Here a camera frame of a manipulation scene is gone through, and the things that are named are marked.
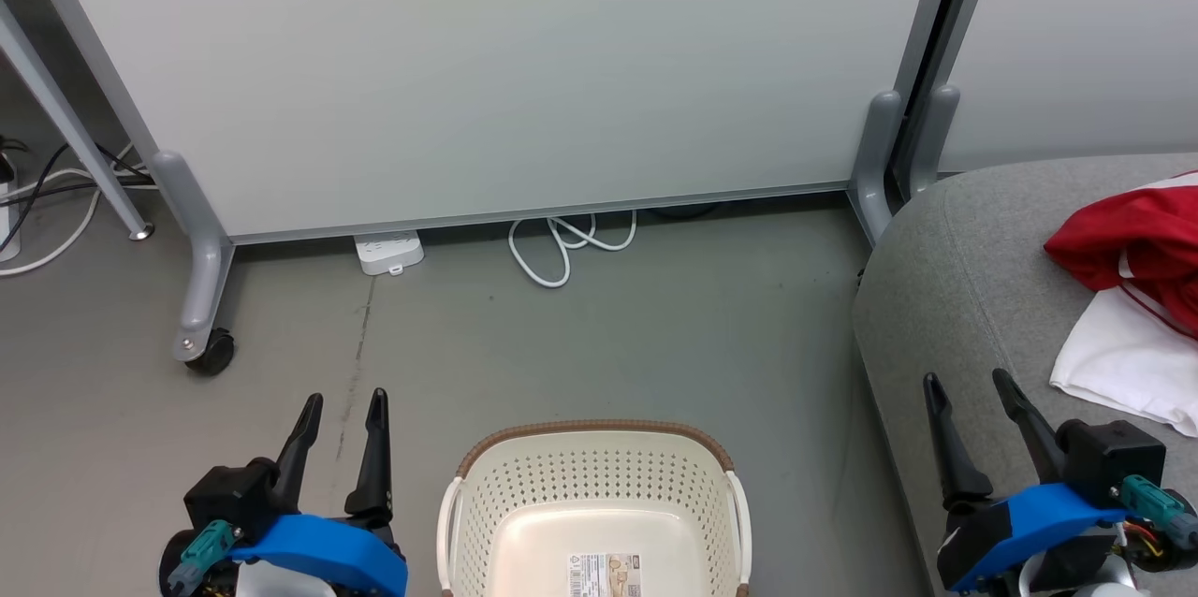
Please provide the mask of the black caster wheel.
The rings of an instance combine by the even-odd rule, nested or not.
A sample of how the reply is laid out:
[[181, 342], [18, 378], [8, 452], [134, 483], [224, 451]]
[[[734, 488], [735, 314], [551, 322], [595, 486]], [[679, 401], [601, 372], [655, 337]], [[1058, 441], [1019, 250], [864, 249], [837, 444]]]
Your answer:
[[196, 358], [184, 361], [184, 367], [198, 376], [214, 378], [226, 370], [236, 350], [236, 340], [228, 328], [213, 328], [207, 340], [207, 348]]

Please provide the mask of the large white partition panel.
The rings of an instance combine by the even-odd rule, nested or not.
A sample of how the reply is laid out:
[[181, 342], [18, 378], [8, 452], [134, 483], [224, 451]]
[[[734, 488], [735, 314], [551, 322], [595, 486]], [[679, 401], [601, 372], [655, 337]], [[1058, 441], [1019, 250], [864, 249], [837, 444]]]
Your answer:
[[851, 180], [920, 0], [52, 0], [228, 239]]

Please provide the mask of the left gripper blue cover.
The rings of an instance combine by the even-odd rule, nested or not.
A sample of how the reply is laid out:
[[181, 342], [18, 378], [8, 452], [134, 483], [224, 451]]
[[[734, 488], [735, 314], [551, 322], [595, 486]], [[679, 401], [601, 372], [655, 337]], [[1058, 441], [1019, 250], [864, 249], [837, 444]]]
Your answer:
[[[329, 517], [297, 515], [309, 450], [317, 440], [323, 396], [313, 393], [276, 460], [272, 503], [282, 517], [253, 545], [234, 545], [228, 557], [273, 563], [375, 597], [405, 597], [406, 559], [373, 531]], [[389, 402], [373, 390], [365, 415], [365, 448], [355, 489], [343, 509], [355, 525], [389, 525], [393, 517]]]

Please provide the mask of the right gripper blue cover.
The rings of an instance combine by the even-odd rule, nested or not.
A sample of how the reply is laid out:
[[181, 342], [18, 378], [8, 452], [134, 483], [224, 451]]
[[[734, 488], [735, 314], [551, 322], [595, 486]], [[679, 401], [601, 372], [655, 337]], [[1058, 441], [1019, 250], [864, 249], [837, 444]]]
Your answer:
[[928, 372], [922, 393], [940, 477], [945, 537], [936, 555], [942, 587], [952, 593], [990, 592], [1005, 575], [1030, 569], [1028, 591], [1064, 591], [1097, 575], [1117, 542], [1114, 525], [1126, 519], [1123, 506], [1097, 508], [1064, 481], [1066, 456], [1055, 430], [1031, 404], [1010, 372], [996, 368], [992, 381], [1002, 410], [1018, 427], [1041, 486], [992, 502], [990, 478], [972, 463], [952, 418], [952, 404], [940, 378]]

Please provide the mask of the grey fabric sofa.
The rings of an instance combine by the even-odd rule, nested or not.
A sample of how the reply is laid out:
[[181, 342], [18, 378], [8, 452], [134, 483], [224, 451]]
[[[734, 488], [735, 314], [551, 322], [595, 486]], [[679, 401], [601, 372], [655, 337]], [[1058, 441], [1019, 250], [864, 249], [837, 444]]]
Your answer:
[[1051, 426], [1123, 412], [1051, 386], [1051, 372], [1093, 294], [1045, 254], [1075, 211], [1198, 170], [1198, 153], [1143, 153], [986, 167], [946, 177], [895, 213], [869, 257], [855, 303], [857, 349], [881, 414], [933, 597], [945, 533], [940, 474], [922, 379], [940, 379], [975, 466], [994, 492], [1036, 486], [1018, 427], [992, 381], [1010, 372]]

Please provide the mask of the grey partition leg with caster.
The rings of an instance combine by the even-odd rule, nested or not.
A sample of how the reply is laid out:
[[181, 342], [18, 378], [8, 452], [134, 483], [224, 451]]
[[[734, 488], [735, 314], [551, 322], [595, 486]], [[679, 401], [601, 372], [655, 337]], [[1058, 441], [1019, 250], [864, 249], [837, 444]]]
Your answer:
[[222, 327], [214, 324], [214, 316], [226, 287], [234, 245], [182, 156], [158, 151], [150, 159], [150, 170], [190, 245], [190, 275], [174, 344], [175, 358], [184, 364], [202, 354], [211, 331]]

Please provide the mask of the white power strip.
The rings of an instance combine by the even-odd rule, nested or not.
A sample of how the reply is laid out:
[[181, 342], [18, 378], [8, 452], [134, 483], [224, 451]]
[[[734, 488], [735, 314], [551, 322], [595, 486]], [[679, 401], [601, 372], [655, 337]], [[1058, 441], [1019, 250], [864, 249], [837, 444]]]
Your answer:
[[356, 235], [355, 249], [364, 275], [403, 275], [425, 257], [416, 231]]

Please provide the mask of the red garment with white trim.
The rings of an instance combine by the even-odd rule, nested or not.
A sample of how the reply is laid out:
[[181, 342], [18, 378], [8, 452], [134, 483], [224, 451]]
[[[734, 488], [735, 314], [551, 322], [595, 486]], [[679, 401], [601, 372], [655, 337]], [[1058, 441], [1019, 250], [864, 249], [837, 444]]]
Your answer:
[[1075, 211], [1043, 249], [1087, 289], [1121, 293], [1198, 340], [1198, 170]]

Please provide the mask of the narrow white partition panel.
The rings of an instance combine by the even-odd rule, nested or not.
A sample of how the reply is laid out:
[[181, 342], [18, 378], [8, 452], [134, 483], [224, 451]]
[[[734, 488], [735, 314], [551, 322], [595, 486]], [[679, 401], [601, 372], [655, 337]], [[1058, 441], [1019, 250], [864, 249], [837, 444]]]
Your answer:
[[978, 0], [940, 171], [1198, 151], [1198, 0]]

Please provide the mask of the cream perforated laundry basket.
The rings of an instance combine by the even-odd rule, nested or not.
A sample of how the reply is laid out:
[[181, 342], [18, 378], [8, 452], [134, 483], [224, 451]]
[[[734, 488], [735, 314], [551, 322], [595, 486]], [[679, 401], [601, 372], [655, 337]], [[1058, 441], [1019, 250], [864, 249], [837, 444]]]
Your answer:
[[587, 420], [474, 444], [441, 501], [440, 597], [565, 597], [565, 560], [641, 555], [645, 597], [752, 597], [736, 462], [690, 426]]

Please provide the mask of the slanted grey metal table leg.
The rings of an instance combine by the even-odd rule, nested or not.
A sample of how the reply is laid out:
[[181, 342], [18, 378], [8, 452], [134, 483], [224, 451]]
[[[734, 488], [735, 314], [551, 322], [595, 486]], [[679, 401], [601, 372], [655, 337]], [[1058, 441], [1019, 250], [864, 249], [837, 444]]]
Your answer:
[[93, 138], [65, 98], [63, 91], [49, 73], [5, 0], [0, 0], [0, 52], [4, 52], [8, 62], [13, 65], [18, 77], [22, 77], [24, 86], [34, 94], [34, 100], [52, 120], [81, 167], [93, 176], [95, 189], [107, 198], [125, 227], [128, 227], [129, 239], [132, 241], [150, 239], [155, 227], [138, 213], [137, 206], [108, 167], [105, 157], [95, 145]]

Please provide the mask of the printed sticker in basket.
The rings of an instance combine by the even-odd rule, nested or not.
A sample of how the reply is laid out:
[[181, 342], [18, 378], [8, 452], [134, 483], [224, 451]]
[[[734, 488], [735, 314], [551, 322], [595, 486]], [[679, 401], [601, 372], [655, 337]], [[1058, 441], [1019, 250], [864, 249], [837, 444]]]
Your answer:
[[645, 597], [641, 555], [571, 554], [565, 560], [565, 597]]

